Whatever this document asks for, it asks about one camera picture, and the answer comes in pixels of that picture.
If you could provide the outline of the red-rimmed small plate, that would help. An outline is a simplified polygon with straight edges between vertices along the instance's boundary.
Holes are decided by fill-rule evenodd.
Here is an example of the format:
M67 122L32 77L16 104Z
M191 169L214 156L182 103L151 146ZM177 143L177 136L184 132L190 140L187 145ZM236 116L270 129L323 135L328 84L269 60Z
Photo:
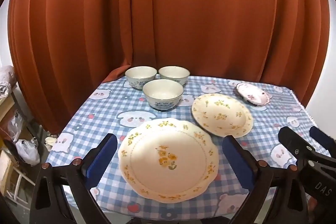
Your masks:
M270 102L270 96L255 85L239 83L235 89L245 101L255 106L265 106Z

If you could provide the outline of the round yellow-flower plate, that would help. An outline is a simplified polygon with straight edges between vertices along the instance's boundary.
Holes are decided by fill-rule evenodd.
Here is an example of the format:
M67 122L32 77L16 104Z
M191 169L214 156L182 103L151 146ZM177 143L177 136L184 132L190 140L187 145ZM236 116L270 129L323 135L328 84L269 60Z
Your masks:
M253 128L253 117L240 101L224 94L203 94L191 106L198 125L209 133L240 138Z

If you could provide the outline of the large scalloped yellow-flower plate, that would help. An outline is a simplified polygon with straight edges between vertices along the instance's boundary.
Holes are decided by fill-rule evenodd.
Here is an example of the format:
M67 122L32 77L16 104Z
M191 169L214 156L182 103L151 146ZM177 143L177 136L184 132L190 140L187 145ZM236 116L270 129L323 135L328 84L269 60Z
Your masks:
M210 135L188 121L155 119L130 130L118 149L121 175L140 196L178 203L204 193L218 174Z

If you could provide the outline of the blue floral bowl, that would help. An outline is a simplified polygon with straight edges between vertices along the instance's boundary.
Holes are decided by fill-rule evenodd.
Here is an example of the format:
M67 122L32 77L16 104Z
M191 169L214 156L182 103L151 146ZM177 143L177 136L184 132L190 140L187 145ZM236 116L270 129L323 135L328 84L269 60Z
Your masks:
M184 88L173 80L157 79L144 84L142 91L152 108L167 111L177 106Z

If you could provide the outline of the blue checkered cartoon tablecloth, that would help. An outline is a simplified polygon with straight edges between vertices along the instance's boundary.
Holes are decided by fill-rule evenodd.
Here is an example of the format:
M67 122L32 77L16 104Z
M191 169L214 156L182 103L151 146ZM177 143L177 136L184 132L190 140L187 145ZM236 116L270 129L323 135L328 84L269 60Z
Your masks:
M151 108L143 92L132 88L124 78L101 84L97 91L102 92L102 96L92 93L82 104L60 134L58 144L51 150L47 161L53 166L67 165L73 159L84 157L106 134L115 134L118 140L123 140L132 128L154 118L192 121L191 105L195 98L205 93L234 97L236 85L235 80L191 76L180 104L168 112L160 112ZM317 152L326 153L310 137L309 130L314 126L314 121L292 90L263 83L259 87L270 95L270 103L263 107L249 107L254 119L253 129L239 139L241 146L250 151L255 159L285 168L295 163L295 158L278 141L279 129L288 126ZM240 186L223 155L219 157L216 179L202 195L192 200L164 204L139 196L122 178L117 157L112 159L92 193L107 214L175 221L233 213L247 196L247 191Z

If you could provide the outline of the orange curtain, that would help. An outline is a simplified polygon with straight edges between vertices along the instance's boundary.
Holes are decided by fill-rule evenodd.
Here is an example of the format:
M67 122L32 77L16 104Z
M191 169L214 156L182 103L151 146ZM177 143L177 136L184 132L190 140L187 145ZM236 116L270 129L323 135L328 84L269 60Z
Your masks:
M328 0L10 0L9 48L33 117L59 133L129 67L275 84L307 105L329 40Z

